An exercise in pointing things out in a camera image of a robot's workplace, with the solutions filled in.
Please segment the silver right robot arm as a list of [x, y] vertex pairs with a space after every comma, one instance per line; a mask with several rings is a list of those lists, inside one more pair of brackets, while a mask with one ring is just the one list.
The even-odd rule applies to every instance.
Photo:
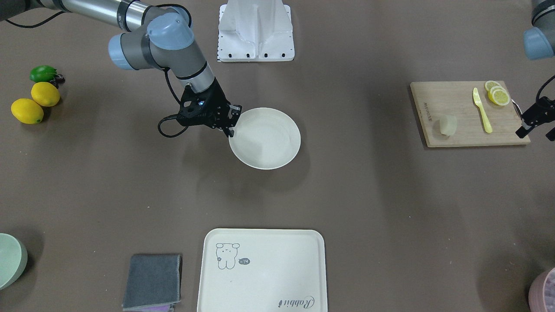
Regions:
[[150, 5], [140, 0], [3, 0], [1, 20], [36, 8], [75, 13], [123, 30], [112, 37], [108, 53], [125, 70], [158, 69], [169, 72], [184, 90], [175, 99], [179, 112], [163, 118], [176, 120], [185, 130], [207, 126], [234, 136], [242, 112], [226, 99], [206, 57], [196, 43], [189, 11], [178, 4]]

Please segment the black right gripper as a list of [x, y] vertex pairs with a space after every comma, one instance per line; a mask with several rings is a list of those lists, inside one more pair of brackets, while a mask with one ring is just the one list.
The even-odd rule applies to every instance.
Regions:
[[207, 90], [196, 93], [186, 86], [179, 101], [176, 120], [181, 126], [207, 126], [223, 130], [227, 138], [234, 137], [234, 125], [241, 113], [241, 105], [231, 104], [217, 80]]

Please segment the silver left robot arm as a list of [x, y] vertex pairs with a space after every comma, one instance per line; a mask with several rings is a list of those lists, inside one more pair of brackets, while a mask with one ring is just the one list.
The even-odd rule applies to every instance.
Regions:
[[[555, 55], [555, 2], [553, 0], [532, 0], [532, 28], [523, 33], [525, 55], [530, 60], [551, 59]], [[520, 114], [521, 126], [516, 135], [523, 139], [532, 130], [555, 120], [554, 99], [542, 93], [554, 81], [550, 77], [536, 93], [535, 101]]]

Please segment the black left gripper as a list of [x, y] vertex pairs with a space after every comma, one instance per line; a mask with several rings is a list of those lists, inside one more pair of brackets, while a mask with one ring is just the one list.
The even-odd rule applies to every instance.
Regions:
[[533, 128], [555, 120], [555, 104], [548, 97], [540, 97], [528, 109], [522, 113], [522, 122], [516, 136], [524, 139]]

